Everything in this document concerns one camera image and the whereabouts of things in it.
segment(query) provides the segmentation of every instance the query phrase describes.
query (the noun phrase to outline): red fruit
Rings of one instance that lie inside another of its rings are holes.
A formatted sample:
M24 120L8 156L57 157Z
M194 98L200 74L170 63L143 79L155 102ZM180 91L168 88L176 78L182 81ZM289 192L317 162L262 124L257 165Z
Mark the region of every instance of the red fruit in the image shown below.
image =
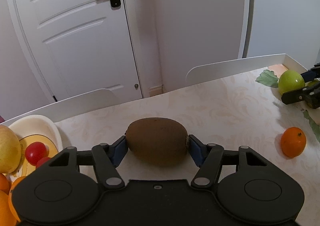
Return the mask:
M26 160L33 166L36 166L38 161L48 155L47 148L44 143L33 142L27 146L24 153Z
M39 166L43 165L45 162L49 161L50 159L51 159L51 157L43 157L43 158L41 158L41 159L38 161L37 165L36 165L36 169L37 169Z

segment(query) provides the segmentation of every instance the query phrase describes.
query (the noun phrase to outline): door panel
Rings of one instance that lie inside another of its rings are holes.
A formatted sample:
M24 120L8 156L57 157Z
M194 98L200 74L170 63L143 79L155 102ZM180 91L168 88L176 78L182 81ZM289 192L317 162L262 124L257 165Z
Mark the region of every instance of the door panel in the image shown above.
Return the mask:
M16 0L31 51L58 100L112 88L120 102L142 98L124 3Z

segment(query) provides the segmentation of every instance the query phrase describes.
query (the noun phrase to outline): yellow apple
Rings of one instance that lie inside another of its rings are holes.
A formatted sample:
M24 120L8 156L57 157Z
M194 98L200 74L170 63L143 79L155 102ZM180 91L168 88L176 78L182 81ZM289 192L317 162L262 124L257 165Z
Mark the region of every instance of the yellow apple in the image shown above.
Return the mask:
M8 127L0 125L0 173L13 172L20 163L19 139Z

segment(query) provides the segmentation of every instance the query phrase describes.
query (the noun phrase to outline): green fruit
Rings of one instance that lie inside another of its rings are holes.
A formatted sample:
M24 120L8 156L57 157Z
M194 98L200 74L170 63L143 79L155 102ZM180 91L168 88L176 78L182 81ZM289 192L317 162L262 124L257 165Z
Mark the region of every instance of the green fruit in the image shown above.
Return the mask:
M303 88L305 85L302 76L292 70L285 71L278 81L278 89L281 95L288 91Z
M315 80L313 80L313 81L308 82L307 86L308 86L308 87L311 87L311 86L313 86L313 85L316 85L318 82L319 82L319 81L318 81L317 79L315 79Z

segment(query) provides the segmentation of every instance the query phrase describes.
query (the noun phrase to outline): floral pattern tablecloth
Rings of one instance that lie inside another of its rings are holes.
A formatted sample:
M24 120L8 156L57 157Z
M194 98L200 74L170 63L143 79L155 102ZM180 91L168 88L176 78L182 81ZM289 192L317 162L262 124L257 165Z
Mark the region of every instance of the floral pattern tablecloth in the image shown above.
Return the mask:
M284 105L275 88L255 79L266 68L185 87L162 95L103 108L57 122L64 147L88 150L101 142L113 143L124 135L129 124L145 117L171 118L185 126L203 143L217 143L237 150L247 145L294 178L303 188L305 202L297 222L320 225L320 144L298 103ZM282 133L289 127L301 128L307 137L304 152L288 159L279 147ZM187 179L198 168L188 156L172 168L142 163L128 151L117 168L122 178L138 180ZM81 171L94 177L93 169ZM221 177L235 171L223 167Z

